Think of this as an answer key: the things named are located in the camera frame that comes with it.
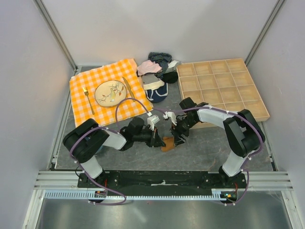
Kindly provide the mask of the grey beige underwear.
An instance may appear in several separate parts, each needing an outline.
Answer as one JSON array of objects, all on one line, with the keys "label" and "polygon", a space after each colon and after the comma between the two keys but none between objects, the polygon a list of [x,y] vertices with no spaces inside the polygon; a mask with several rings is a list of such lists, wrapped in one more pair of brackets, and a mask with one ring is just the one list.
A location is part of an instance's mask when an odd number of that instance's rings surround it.
[{"label": "grey beige underwear", "polygon": [[164,86],[164,82],[156,77],[153,73],[148,73],[142,76],[144,90],[155,90]]}]

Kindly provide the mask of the brown underwear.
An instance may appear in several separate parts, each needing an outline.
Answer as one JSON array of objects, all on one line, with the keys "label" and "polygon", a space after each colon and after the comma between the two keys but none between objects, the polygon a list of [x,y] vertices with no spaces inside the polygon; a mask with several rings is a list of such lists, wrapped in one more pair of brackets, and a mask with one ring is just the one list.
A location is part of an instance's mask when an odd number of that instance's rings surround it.
[{"label": "brown underwear", "polygon": [[172,149],[175,148],[175,143],[174,143],[174,137],[163,137],[163,141],[165,143],[165,146],[161,147],[161,150],[163,152],[168,152]]}]

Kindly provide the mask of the striped dark underwear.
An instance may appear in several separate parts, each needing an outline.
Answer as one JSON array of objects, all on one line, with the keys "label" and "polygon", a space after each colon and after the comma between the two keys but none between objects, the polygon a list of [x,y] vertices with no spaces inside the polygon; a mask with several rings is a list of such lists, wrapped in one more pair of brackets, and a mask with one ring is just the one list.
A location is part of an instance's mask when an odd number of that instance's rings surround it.
[{"label": "striped dark underwear", "polygon": [[168,63],[172,61],[172,56],[165,52],[150,52],[148,54],[148,60],[159,64],[162,69],[167,69]]}]

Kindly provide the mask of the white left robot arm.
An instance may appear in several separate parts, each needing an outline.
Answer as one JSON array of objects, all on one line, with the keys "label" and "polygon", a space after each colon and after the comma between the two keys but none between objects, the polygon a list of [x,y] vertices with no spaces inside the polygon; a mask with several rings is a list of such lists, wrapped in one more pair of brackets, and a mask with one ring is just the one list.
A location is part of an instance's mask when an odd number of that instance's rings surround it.
[{"label": "white left robot arm", "polygon": [[139,117],[133,118],[119,132],[99,126],[90,118],[68,133],[62,141],[70,156],[89,175],[88,182],[93,187],[101,187],[105,181],[96,153],[104,146],[125,151],[135,142],[144,142],[148,147],[166,146],[158,135],[157,128],[152,124],[146,125]]}]

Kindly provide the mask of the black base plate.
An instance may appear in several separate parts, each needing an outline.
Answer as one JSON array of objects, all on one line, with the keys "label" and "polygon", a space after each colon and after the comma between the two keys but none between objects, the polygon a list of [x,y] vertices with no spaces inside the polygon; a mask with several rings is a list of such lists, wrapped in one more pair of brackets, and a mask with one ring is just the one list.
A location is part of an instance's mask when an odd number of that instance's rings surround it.
[{"label": "black base plate", "polygon": [[212,189],[234,190],[246,187],[246,178],[242,173],[225,181],[219,173],[206,171],[108,170],[95,181],[124,195],[208,195]]}]

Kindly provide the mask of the black underwear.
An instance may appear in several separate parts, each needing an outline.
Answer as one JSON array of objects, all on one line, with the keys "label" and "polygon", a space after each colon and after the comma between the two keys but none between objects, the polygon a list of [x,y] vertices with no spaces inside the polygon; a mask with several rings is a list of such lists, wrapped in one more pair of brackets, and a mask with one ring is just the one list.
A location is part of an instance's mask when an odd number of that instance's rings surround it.
[{"label": "black underwear", "polygon": [[175,71],[165,73],[162,77],[162,81],[165,83],[175,83],[178,81],[178,73]]}]

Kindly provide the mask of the navy blue underwear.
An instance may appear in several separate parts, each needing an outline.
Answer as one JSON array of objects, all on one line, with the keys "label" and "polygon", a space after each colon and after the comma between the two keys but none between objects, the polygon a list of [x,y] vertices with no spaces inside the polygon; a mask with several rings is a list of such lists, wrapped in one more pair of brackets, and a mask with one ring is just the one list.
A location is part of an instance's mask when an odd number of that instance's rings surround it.
[{"label": "navy blue underwear", "polygon": [[162,102],[168,95],[168,83],[165,83],[163,86],[157,89],[149,89],[145,91],[147,99],[151,103]]}]

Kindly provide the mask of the wooden compartment tray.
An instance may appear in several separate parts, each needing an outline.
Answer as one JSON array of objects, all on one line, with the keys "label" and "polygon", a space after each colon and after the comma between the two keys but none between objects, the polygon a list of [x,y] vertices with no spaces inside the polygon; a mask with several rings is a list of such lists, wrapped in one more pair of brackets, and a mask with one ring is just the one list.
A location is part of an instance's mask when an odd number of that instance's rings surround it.
[{"label": "wooden compartment tray", "polygon": [[258,122],[270,117],[243,59],[183,63],[177,73],[182,99],[230,111],[248,109]]}]

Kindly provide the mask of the orange checkered cloth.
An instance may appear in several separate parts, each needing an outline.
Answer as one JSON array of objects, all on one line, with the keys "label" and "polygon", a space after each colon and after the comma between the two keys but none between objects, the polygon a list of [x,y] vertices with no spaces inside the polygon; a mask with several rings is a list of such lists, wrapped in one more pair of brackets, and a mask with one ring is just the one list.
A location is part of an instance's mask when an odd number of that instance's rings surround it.
[{"label": "orange checkered cloth", "polygon": [[75,126],[92,118],[105,126],[151,111],[134,59],[91,69],[70,79]]}]

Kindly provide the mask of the gold knife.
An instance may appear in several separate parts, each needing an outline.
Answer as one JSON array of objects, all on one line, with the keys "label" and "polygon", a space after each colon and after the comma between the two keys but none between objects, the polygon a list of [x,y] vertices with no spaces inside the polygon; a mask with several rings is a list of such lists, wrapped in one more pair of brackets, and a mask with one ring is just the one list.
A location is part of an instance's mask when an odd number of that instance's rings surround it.
[{"label": "gold knife", "polygon": [[123,78],[124,84],[125,84],[128,92],[129,92],[128,98],[135,99],[134,93],[132,92],[131,86],[129,85],[128,81],[126,80],[126,78],[124,78],[124,77],[122,77],[122,78]]}]

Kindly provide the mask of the white grey underwear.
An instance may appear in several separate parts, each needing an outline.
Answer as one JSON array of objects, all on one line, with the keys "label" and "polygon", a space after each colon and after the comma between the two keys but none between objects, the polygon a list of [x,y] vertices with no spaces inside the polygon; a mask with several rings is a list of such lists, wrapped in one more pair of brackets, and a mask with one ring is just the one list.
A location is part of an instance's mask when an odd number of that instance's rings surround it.
[{"label": "white grey underwear", "polygon": [[182,63],[180,61],[173,60],[168,64],[168,68],[165,71],[165,73],[175,72],[177,69],[177,66],[181,65]]}]

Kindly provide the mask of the beige floral plate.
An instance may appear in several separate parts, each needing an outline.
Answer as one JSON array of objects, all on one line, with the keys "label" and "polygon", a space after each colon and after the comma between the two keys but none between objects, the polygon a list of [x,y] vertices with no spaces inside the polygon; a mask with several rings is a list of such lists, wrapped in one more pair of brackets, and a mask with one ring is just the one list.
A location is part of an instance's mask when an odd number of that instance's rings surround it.
[{"label": "beige floral plate", "polygon": [[126,86],[117,80],[101,83],[95,90],[94,97],[98,105],[113,107],[127,96]]}]

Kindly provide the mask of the pink underwear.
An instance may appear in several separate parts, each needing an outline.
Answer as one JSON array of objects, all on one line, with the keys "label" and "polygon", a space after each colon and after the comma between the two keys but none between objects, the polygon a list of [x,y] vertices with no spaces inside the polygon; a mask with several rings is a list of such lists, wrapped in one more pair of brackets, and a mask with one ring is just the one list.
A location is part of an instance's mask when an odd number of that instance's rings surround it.
[{"label": "pink underwear", "polygon": [[161,70],[162,67],[158,63],[147,60],[137,67],[137,74],[143,76],[148,73],[158,73]]}]

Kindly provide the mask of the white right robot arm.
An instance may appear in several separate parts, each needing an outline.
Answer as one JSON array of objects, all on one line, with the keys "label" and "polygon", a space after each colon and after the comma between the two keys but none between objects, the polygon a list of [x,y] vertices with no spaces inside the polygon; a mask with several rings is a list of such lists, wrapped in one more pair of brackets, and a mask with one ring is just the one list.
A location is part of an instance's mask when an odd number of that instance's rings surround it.
[{"label": "white right robot arm", "polygon": [[222,187],[230,187],[235,183],[235,176],[242,171],[246,161],[263,149],[265,135],[256,119],[250,110],[228,111],[205,102],[196,104],[190,97],[183,99],[179,105],[183,115],[165,113],[172,121],[170,131],[174,137],[174,145],[183,144],[190,129],[198,123],[210,123],[222,128],[231,151],[219,169],[218,182]]}]

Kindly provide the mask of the gold fork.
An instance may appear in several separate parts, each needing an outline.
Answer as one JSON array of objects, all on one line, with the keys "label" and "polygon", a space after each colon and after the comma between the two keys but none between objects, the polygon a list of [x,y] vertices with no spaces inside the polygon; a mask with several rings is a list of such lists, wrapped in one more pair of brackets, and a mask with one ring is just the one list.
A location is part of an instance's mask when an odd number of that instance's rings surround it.
[{"label": "gold fork", "polygon": [[85,96],[86,96],[87,99],[88,99],[88,102],[89,102],[89,105],[90,105],[90,109],[91,109],[91,113],[92,113],[93,115],[95,115],[95,111],[94,111],[93,106],[92,106],[92,104],[91,104],[91,102],[90,102],[90,99],[89,99],[89,91],[88,91],[87,87],[83,87],[82,89],[83,89],[83,92],[84,92]]}]

